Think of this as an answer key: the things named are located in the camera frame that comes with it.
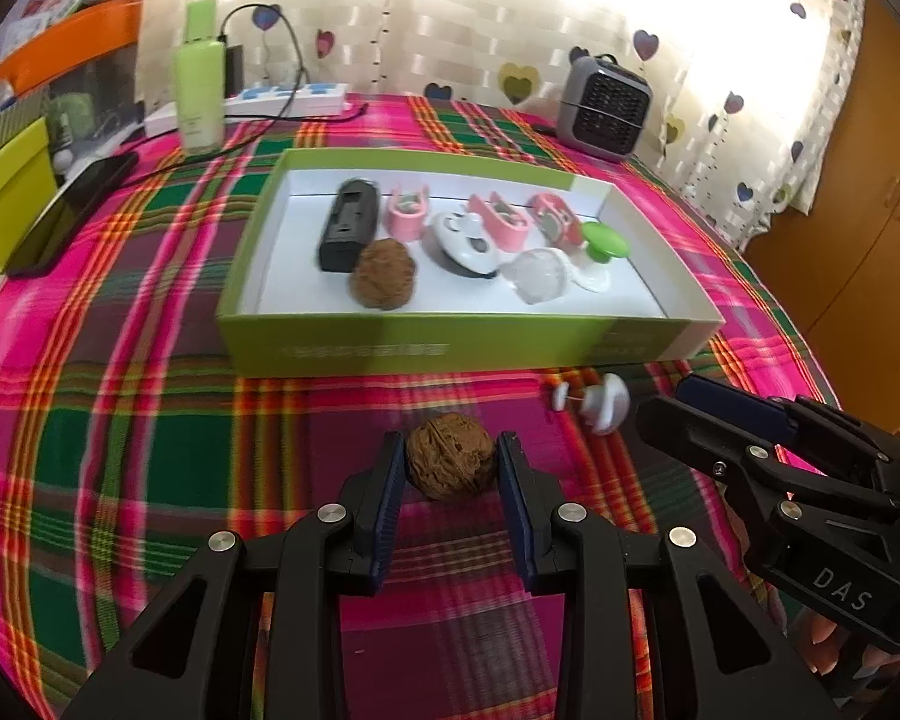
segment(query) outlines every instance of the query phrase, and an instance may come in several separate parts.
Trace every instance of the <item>wooden cabinet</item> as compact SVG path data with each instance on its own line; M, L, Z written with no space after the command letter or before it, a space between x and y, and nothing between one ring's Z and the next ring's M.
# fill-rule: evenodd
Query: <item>wooden cabinet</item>
M807 341L845 409L900 427L900 200Z
M866 0L860 55L813 210L775 218L746 259L806 333L850 282L899 201L900 26L883 1Z

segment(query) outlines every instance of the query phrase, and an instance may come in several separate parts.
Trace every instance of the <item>green cap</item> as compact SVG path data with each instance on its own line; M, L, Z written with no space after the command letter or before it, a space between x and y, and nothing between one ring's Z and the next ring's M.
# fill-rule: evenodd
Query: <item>green cap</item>
M183 30L183 42L210 40L217 28L217 1L197 0L187 5L187 20Z
M585 221L581 225L586 253L595 263L608 263L614 257L629 257L629 246L616 230L600 221Z

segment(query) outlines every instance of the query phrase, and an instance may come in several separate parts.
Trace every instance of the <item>smartphone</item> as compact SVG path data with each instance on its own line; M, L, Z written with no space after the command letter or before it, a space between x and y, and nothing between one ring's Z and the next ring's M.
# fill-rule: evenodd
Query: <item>smartphone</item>
M67 186L36 220L24 240L13 250L5 273L9 278L36 278L48 274L80 228L108 198L111 191L133 172L140 157L136 151L97 160Z

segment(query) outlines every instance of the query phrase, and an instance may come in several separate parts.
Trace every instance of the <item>white power strip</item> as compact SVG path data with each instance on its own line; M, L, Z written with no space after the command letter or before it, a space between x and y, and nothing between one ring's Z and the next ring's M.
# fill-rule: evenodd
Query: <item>white power strip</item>
M286 119L304 119L311 116L338 116L346 107L346 83L308 83L301 86L293 98ZM292 86L271 86L245 89L237 97L223 100L225 116L278 116ZM176 129L176 104L168 103L144 119L146 136L151 138L162 132Z

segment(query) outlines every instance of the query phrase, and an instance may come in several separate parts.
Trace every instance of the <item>orange tray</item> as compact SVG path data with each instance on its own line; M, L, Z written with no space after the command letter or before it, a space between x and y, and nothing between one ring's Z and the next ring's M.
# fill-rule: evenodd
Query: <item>orange tray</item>
M45 29L0 63L17 95L137 42L141 0L101 2Z

